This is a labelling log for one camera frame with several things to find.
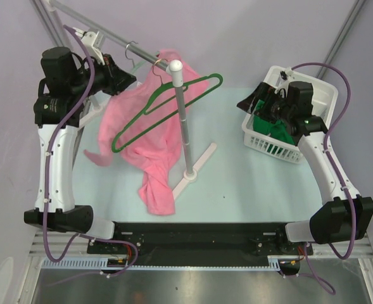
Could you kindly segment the green t shirt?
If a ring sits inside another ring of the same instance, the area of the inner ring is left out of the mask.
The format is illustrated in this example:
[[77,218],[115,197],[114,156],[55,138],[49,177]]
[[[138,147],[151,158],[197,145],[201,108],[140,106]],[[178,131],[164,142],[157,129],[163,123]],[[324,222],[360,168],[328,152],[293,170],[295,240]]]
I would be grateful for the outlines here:
[[280,120],[276,123],[270,123],[254,115],[253,130],[284,143],[294,145],[293,138],[288,134],[285,124]]

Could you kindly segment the pink t shirt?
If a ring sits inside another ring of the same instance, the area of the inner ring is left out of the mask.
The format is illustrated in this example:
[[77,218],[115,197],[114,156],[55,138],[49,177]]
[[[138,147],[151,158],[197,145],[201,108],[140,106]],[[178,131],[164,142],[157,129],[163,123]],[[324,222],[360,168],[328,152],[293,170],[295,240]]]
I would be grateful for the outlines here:
[[[163,70],[155,67],[138,87],[127,90],[110,98],[99,125],[99,153],[84,151],[85,156],[97,166],[108,167],[113,161],[111,144],[114,137],[146,105],[148,99],[161,83],[171,82],[172,78]],[[117,147],[177,110],[175,92],[169,89],[161,94],[151,105],[170,100],[149,115],[141,116],[120,136]],[[139,196],[153,215],[172,215],[175,213],[175,200],[169,186],[169,172],[179,161],[181,155],[181,131],[179,116],[168,119],[120,152],[120,156],[129,164],[144,173]]]

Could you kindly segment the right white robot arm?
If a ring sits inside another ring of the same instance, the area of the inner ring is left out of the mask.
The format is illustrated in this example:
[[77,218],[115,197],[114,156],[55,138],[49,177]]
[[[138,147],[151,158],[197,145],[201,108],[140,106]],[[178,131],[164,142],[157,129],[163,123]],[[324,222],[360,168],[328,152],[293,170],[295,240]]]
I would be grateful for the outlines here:
[[306,158],[322,197],[322,207],[307,221],[290,222],[276,237],[283,254],[299,242],[332,244],[365,236],[373,215],[373,199],[363,197],[345,177],[333,148],[328,128],[313,112],[313,85],[292,81],[283,89],[261,82],[237,107],[269,123],[282,121],[294,145]]

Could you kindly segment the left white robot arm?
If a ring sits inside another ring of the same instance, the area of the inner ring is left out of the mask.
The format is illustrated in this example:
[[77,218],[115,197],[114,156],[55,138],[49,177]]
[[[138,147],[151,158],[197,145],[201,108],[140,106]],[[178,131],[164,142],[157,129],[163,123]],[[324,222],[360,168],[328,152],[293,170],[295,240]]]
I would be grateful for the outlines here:
[[136,77],[119,68],[109,54],[82,59],[67,47],[44,51],[41,67],[44,78],[34,104],[41,148],[39,190],[34,208],[23,220],[39,229],[102,238],[102,247],[116,253],[123,247],[123,237],[114,232],[114,223],[95,216],[91,206],[75,203],[74,147],[84,101],[97,92],[120,94]]

